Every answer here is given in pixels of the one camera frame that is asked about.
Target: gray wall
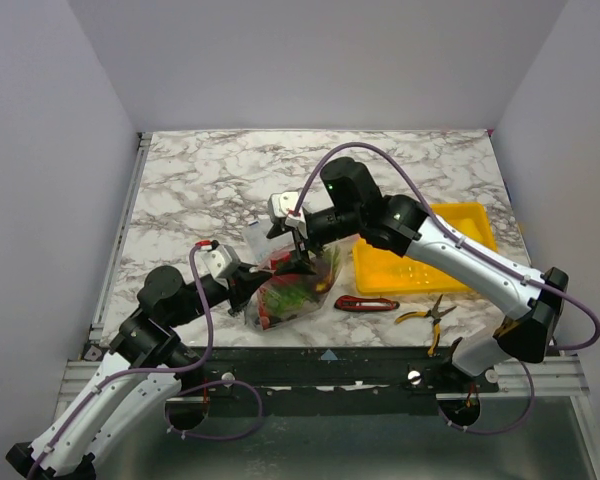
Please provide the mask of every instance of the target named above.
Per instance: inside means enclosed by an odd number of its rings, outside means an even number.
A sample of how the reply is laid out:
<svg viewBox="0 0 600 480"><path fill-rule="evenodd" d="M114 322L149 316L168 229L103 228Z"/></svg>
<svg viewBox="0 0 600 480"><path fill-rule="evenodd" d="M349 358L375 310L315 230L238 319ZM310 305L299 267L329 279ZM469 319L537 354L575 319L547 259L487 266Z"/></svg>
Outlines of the gray wall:
<svg viewBox="0 0 600 480"><path fill-rule="evenodd" d="M570 0L493 137L538 267L557 265L600 316L600 0ZM565 308L559 339L590 322ZM600 423L600 342L581 353Z"/></svg>
<svg viewBox="0 0 600 480"><path fill-rule="evenodd" d="M70 0L139 130L491 128L565 0Z"/></svg>
<svg viewBox="0 0 600 480"><path fill-rule="evenodd" d="M0 0L1 480L86 338L136 146L68 4Z"/></svg>

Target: marble tabletop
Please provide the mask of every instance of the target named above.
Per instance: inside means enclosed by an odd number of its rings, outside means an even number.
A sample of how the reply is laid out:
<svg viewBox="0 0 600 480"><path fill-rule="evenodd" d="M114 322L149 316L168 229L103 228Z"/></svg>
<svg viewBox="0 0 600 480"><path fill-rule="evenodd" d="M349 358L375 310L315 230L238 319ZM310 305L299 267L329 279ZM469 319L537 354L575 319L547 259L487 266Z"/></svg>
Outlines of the marble tabletop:
<svg viewBox="0 0 600 480"><path fill-rule="evenodd" d="M507 198L486 131L182 131L153 135L120 266L104 314L102 343L136 308L144 277L160 265L173 265L193 277L188 252L201 239L233 246L252 260L242 228L266 218L269 195L299 190L320 158L344 142L363 141L391 155L412 176L431 203L480 202L487 209L499 252L528 265L527 252ZM359 149L343 152L364 161L383 193L409 194L408 187L382 159ZM330 206L316 181L308 196L312 209ZM431 342L430 320L414 318L394 325L396 312L351 314L335 310L338 296L357 294L348 253L325 306L286 325L257 332L231 317L226 304L213 309L218 346L423 346ZM201 273L206 273L198 264ZM398 311L429 308L436 295L397 298ZM475 293L447 294L443 306L458 305L441 324L441 345L483 326L496 326L502 313ZM188 345L206 344L204 320L177 329Z"/></svg>

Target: yellow-handled pliers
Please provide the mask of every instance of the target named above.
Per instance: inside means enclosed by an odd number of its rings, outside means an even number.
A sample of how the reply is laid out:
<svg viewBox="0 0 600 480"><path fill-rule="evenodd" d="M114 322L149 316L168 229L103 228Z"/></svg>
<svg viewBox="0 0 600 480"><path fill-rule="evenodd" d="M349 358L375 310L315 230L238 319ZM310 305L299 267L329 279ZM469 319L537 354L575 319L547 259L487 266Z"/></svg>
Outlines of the yellow-handled pliers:
<svg viewBox="0 0 600 480"><path fill-rule="evenodd" d="M441 301L442 301L442 295L440 295L438 297L438 300L436 300L436 303L433 305L433 308L431 308L430 310L427 310L426 312L403 313L398 318L396 318L394 321L394 323L397 325L399 323L404 322L408 318L432 317L433 318L433 342L431 343L431 346L429 347L429 350L427 351L427 355L429 355L430 357L433 357L435 355L436 348L438 348L438 343L440 343L440 321L442 320L442 317L444 317L447 313L449 313L451 310L454 310L457 307L457 305L456 305L454 307L448 308L447 310L443 310L441 312L438 310L438 307L440 306Z"/></svg>

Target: purple cable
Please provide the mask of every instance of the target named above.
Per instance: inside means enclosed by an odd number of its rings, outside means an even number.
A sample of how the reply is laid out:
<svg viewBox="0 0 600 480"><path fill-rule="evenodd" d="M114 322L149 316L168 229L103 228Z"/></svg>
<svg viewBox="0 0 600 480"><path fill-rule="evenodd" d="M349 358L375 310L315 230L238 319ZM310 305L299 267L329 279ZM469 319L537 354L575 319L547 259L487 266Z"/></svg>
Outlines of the purple cable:
<svg viewBox="0 0 600 480"><path fill-rule="evenodd" d="M373 145L370 145L370 144L364 143L364 142L343 143L342 145L338 145L337 147L331 149L324 157L322 157L322 160L320 160L318 162L318 165L316 165L316 168L313 170L313 172L311 172L311 175L309 175L309 178L307 179L307 183L305 183L304 187L302 188L302 191L300 192L300 196L298 197L298 203L296 203L296 207L295 207L296 214L300 212L300 208L302 208L302 203L304 202L304 199L306 198L307 194L309 193L309 188L311 187L311 184L313 183L315 178L318 176L318 173L320 172L320 170L322 170L322 167L324 167L325 164L336 153L338 153L346 148L353 148L353 147L359 147L359 148L365 148L367 150L371 150L372 152L377 153L382 158L384 158L387 162L389 162L393 166L393 168L396 169L398 174L405 180L405 182L407 182L407 184L409 185L409 188L411 188L411 190L413 191L415 196L418 198L418 201L422 204L422 206L424 207L426 212L429 214L429 216L431 217L431 220L438 227L438 229L443 234L445 234L449 238L451 238L453 241L457 242L459 240L459 238L456 235L454 235L453 232L451 232L442 222L440 222L440 219L438 219L438 216L434 213L434 211L432 210L432 208L429 205L429 203L427 202L427 200L424 198L424 196L422 195L420 190L418 190L418 187L416 186L416 184L413 183L413 180L411 180L411 178L409 178L409 175L407 175L407 173L402 169L402 167L400 167L400 165L398 165L398 163L388 153L384 152L383 150L380 150L378 147L375 147ZM517 280L525 281L524 275L522 275L522 274L516 272L515 270L512 270L511 268L507 267L506 265L503 265L500 262L492 259L491 257L485 255L481 251L473 248L471 245L468 245L465 243L462 245L462 248L473 253L480 260L497 268L501 272L506 273L507 275L510 275L513 278L516 278ZM555 346L554 349L556 349L556 350L581 350L583 348L590 347L591 345L593 345L594 343L596 343L598 341L598 339L600 338L600 320L598 319L598 316L593 312L593 310L591 310L589 307L587 307L585 304L583 304L580 300L572 297L571 295L569 295L565 292L558 290L557 288L551 287L549 285L545 285L544 283L538 282L537 280L528 280L527 283L536 288L546 290L549 293L552 293L554 295L557 295L557 296L563 298L567 302L571 303L572 305L574 305L575 307L579 308L584 313L586 313L589 316L589 318L591 318L591 321L593 322L594 332L593 332L593 335L591 336L591 338L589 338L589 340L582 342L582 343L574 344L574 345Z"/></svg>
<svg viewBox="0 0 600 480"><path fill-rule="evenodd" d="M167 421L167 424L169 425L169 430L167 431L167 433L174 431L176 433L179 433L181 435L184 435L184 436L190 437L190 438L198 438L201 440L211 440L211 441L215 441L215 442L224 442L224 441L231 441L231 440L240 440L241 438L248 437L252 433L256 432L264 423L263 422L264 408L262 406L262 397L260 397L260 394L258 393L258 391L252 385L249 385L248 383L241 382L240 380L216 380L213 382L208 382L208 383L204 383L202 385L198 385L197 387L189 388L188 390L185 390L184 392L180 392L180 394L178 396L183 397L185 395L189 395L190 393L197 392L204 388L216 387L216 386L226 386L226 385L239 385L239 386L244 387L247 390L249 390L256 397L256 402L258 402L258 415L256 416L256 419L257 419L256 422L251 427L249 427L244 432L236 433L234 435L226 435L226 436L203 435L201 433L193 433L193 432L188 432L186 430L178 430L171 423L169 414L165 413L164 418Z"/></svg>
<svg viewBox="0 0 600 480"><path fill-rule="evenodd" d="M527 380L529 380L529 390L530 390L529 403L527 404L527 408L525 408L524 412L522 412L522 415L520 415L520 418L518 418L511 425L501 428L499 430L477 430L477 429L468 428L468 427L465 428L465 427L462 427L460 425L453 423L451 420L449 420L449 418L447 418L447 416L444 414L444 412L442 411L442 409L440 407L438 407L438 413L445 420L447 425L450 426L451 428L454 428L460 432L471 433L472 435L483 435L483 436L499 435L501 433L507 433L512 430L515 430L516 428L520 427L529 418L529 415L531 415L531 411L533 410L533 407L536 403L536 389L535 389L535 386L533 385L533 378L531 377L531 372L529 371L529 369L527 368L527 366L524 363L520 362L520 365L524 369L524 373L527 375Z"/></svg>
<svg viewBox="0 0 600 480"><path fill-rule="evenodd" d="M132 368L129 370L125 370L123 372L114 373L113 375L106 377L102 380L97 386L97 390L102 390L104 387L109 385L114 380L117 380L120 377L124 377L126 375L133 375L135 373L186 373L191 370L195 370L196 368L201 367L211 356L211 352L213 350L213 320L211 318L211 309L209 308L209 302L207 301L207 297L204 294L204 288L202 287L202 282L200 281L200 275L198 274L198 270L196 269L196 264L194 261L195 254L198 250L200 250L199 245L195 245L191 252L189 253L189 263L191 264L191 271L193 272L193 281L196 284L196 288L198 289L198 295L200 296L200 303L202 303L202 309L204 310L204 316L207 320L207 331L208 331L208 343L207 348L205 349L202 357L200 359L186 367L178 367L178 368ZM58 428L56 434L51 437L49 440L48 446L53 448L60 437L67 431L69 426L73 423L73 421L80 415L82 410L87 406L87 404L95 397L95 393L92 391L87 393L87 395L82 399L82 401L78 404L78 406L71 412L71 414L67 417L65 422ZM46 452L41 452L36 461L33 463L31 468L29 469L29 473L27 474L26 480L33 480L35 478L36 470L40 466L40 464L47 457Z"/></svg>

